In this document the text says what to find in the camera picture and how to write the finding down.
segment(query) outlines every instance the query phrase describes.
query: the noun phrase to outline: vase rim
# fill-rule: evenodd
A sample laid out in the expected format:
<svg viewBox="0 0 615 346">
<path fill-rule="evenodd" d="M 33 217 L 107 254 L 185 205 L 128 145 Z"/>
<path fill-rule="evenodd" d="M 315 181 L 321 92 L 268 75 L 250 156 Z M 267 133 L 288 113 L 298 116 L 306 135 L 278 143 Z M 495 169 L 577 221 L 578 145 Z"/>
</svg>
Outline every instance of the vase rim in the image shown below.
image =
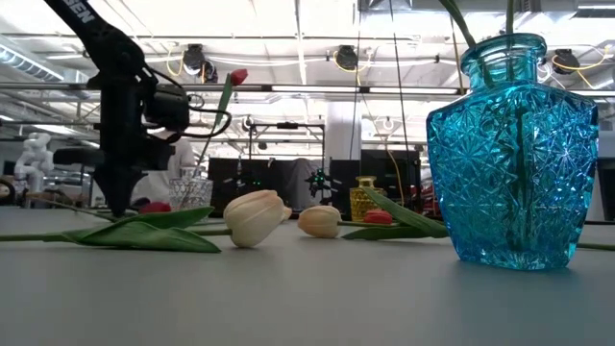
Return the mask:
<svg viewBox="0 0 615 346">
<path fill-rule="evenodd" d="M 537 34 L 509 34 L 492 37 L 479 42 L 476 46 L 468 49 L 461 56 L 461 72 L 469 75 L 470 66 L 480 57 L 498 53 L 506 49 L 508 42 L 514 38 L 516 48 L 525 47 L 533 50 L 536 57 L 542 58 L 547 53 L 547 42 Z"/>
</svg>

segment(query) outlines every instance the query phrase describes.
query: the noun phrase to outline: ceiling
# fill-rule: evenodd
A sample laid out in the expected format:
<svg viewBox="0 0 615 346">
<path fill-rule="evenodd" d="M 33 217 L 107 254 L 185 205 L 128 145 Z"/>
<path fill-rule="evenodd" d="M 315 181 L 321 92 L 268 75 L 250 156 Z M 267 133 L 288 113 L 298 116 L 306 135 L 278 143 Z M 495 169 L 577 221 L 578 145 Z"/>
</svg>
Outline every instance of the ceiling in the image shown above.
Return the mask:
<svg viewBox="0 0 615 346">
<path fill-rule="evenodd" d="M 373 9 L 379 9 L 386 2 L 360 0 L 360 5 L 367 6 L 362 9 L 370 9 L 370 5 Z M 350 44 L 358 47 L 359 59 L 363 62 L 358 73 L 363 86 L 396 87 L 401 80 L 403 87 L 459 87 L 455 42 L 458 54 L 462 54 L 467 45 L 459 30 L 455 30 L 453 35 L 450 17 L 439 2 L 415 0 L 410 2 L 412 11 L 403 9 L 403 3 L 409 2 L 407 0 L 393 2 L 400 6 L 394 12 L 394 21 L 389 11 L 359 13 L 357 0 L 90 0 L 89 4 L 110 24 L 133 37 L 148 62 L 164 72 L 180 70 L 181 52 L 189 43 L 201 43 L 220 76 L 245 67 L 249 70 L 246 80 L 249 84 L 354 86 L 356 74 L 340 70 L 331 59 L 339 45 Z M 496 36 L 504 28 L 505 0 L 457 2 L 477 41 Z M 514 27 L 515 32 L 543 36 L 549 45 L 548 60 L 555 49 L 571 49 L 581 66 L 602 61 L 600 65 L 585 71 L 584 77 L 590 83 L 612 75 L 615 47 L 610 54 L 605 52 L 605 48 L 615 44 L 615 32 L 607 29 L 615 27 L 615 18 L 581 18 L 576 14 L 578 4 L 615 8 L 615 1 L 543 0 L 519 3 L 520 6 L 529 6 L 530 10 L 536 4 L 540 5 L 542 12 L 517 12 Z M 43 0 L 1 1 L 0 36 L 7 40 L 7 44 L 14 44 L 23 55 L 33 57 L 59 73 L 79 70 L 90 77 L 96 73 L 96 67 L 89 59 L 79 57 L 83 53 L 80 40 Z M 550 74 L 548 66 L 543 67 L 547 70 L 540 72 L 540 80 L 544 83 L 553 87 L 591 88 L 578 74 Z M 175 79 L 182 84 L 200 83 L 198 78 L 185 73 Z M 40 80 L 0 64 L 0 82 L 40 83 Z M 464 87 L 468 86 L 465 76 L 462 83 Z M 615 85 L 602 87 L 612 88 Z M 18 92 L 31 103 L 42 103 L 52 110 L 41 112 L 31 103 L 27 104 L 28 111 L 12 110 L 11 107 L 26 103 L 5 95 L 0 98 L 0 111 L 12 110 L 12 117 L 35 119 L 39 116 L 46 120 L 53 117 L 65 121 L 87 114 L 87 121 L 97 121 L 96 101 L 80 102 L 80 106 L 73 102 L 71 95 L 57 91 L 12 92 Z M 216 104 L 218 93 L 201 94 L 207 101 L 206 107 Z M 353 97 L 347 95 L 345 99 L 355 101 Z M 327 103 L 332 101 L 333 98 L 322 94 L 238 92 L 229 106 L 236 121 L 224 137 L 245 138 L 247 133 L 241 130 L 240 124 L 247 114 L 262 122 L 322 123 L 327 116 Z M 360 97 L 357 101 L 364 118 L 371 121 L 372 115 L 377 120 L 378 132 L 392 135 L 391 140 L 395 137 L 403 139 L 402 104 L 399 98 L 378 98 L 368 94 L 365 102 L 361 102 Z M 451 98 L 438 97 L 404 101 L 410 140 L 424 141 L 427 114 L 450 101 Z M 602 101 L 603 117 L 615 112 L 608 107 L 608 102 L 610 100 L 606 104 Z M 196 113 L 192 116 L 195 122 L 200 119 L 210 121 L 209 116 Z M 7 129 L 5 127 L 0 133 L 13 135 Z M 95 139 L 95 133 L 90 129 L 80 129 L 81 135 Z M 208 130 L 198 128 L 191 131 L 198 133 Z M 291 135 L 288 131 L 278 131 L 277 134 L 262 135 L 262 138 L 314 140 L 306 131 L 297 133 Z M 211 153 L 221 157 L 237 156 L 237 149 L 243 147 L 243 143 L 231 147 L 227 143 L 215 142 Z M 319 153 L 318 143 L 286 143 L 273 144 L 261 154 L 308 156 Z"/>
</svg>

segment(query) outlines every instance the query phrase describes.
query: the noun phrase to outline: small glass jar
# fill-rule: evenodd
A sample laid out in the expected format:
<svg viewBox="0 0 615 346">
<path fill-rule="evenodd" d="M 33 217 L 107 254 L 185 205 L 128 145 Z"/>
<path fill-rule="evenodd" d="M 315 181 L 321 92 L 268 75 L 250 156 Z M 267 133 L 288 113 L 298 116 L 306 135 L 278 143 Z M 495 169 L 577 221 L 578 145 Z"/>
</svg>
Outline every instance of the small glass jar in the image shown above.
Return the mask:
<svg viewBox="0 0 615 346">
<path fill-rule="evenodd" d="M 182 167 L 181 178 L 171 179 L 170 204 L 173 211 L 209 207 L 213 181 L 201 177 L 196 167 Z"/>
<path fill-rule="evenodd" d="M 350 209 L 354 222 L 362 222 L 363 217 L 369 210 L 378 208 L 378 205 L 363 191 L 362 187 L 370 187 L 379 194 L 384 194 L 384 189 L 374 187 L 376 177 L 357 177 L 358 187 L 350 189 Z"/>
</svg>

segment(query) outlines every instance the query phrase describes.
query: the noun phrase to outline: white robot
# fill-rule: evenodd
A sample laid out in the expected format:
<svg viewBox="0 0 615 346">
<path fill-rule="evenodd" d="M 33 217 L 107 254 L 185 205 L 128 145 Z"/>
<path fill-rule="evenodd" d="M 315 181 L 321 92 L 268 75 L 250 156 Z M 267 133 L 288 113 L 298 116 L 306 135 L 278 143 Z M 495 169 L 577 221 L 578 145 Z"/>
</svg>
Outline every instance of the white robot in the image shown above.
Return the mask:
<svg viewBox="0 0 615 346">
<path fill-rule="evenodd" d="M 15 164 L 15 189 L 27 187 L 31 192 L 41 192 L 45 174 L 54 169 L 54 153 L 47 150 L 51 137 L 47 134 L 32 133 L 23 142 L 23 153 Z"/>
</svg>

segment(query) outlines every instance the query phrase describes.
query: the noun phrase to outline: vase neck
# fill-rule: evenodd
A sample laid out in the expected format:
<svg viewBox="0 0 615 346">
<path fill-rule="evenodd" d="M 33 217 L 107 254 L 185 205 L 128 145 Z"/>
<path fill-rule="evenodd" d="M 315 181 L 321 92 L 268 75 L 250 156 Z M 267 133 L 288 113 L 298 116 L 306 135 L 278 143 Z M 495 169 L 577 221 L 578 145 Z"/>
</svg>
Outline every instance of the vase neck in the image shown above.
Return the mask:
<svg viewBox="0 0 615 346">
<path fill-rule="evenodd" d="M 492 88 L 501 83 L 536 82 L 536 65 L 547 50 L 538 35 L 500 36 L 479 43 L 462 58 L 463 73 L 470 77 L 470 88 Z"/>
</svg>

